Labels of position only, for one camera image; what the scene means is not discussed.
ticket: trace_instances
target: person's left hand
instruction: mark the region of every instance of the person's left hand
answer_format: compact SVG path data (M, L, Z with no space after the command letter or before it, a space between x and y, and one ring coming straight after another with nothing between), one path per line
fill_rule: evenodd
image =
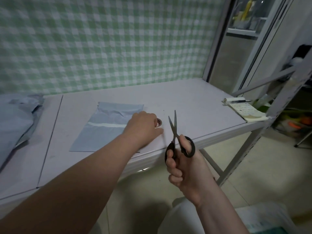
M140 147L143 147L163 133L163 129L156 126L156 115L142 111L132 115L123 133L135 137Z

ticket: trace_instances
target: person's left arm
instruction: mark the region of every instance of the person's left arm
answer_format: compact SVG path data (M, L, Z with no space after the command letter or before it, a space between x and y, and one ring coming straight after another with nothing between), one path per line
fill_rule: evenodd
M155 114L135 113L123 134L76 163L0 220L1 233L83 233L103 211L132 155L163 133Z

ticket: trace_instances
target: person's right arm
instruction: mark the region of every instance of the person's right arm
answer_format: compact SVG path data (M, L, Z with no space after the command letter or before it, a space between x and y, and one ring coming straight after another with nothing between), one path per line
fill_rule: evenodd
M189 153L191 145L181 135L182 146ZM178 151L177 159L173 151L167 152L169 181L177 186L197 210L205 233L247 234L249 233L232 204L216 184L203 155L196 150L192 158Z

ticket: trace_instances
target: floor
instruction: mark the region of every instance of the floor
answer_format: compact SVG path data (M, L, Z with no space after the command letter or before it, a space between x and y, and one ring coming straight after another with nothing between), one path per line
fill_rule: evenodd
M221 169L249 133L206 149ZM235 208L262 201L286 204L291 217L312 212L312 143L294 148L295 140L269 129L222 186ZM157 233L174 199L182 197L168 181L166 166L121 180L98 220L102 233ZM312 227L305 223L301 228Z

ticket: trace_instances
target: gingham fabric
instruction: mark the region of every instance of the gingham fabric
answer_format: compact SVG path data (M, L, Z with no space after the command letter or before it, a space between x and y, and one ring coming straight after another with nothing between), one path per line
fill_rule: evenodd
M224 0L0 0L0 93L202 77Z

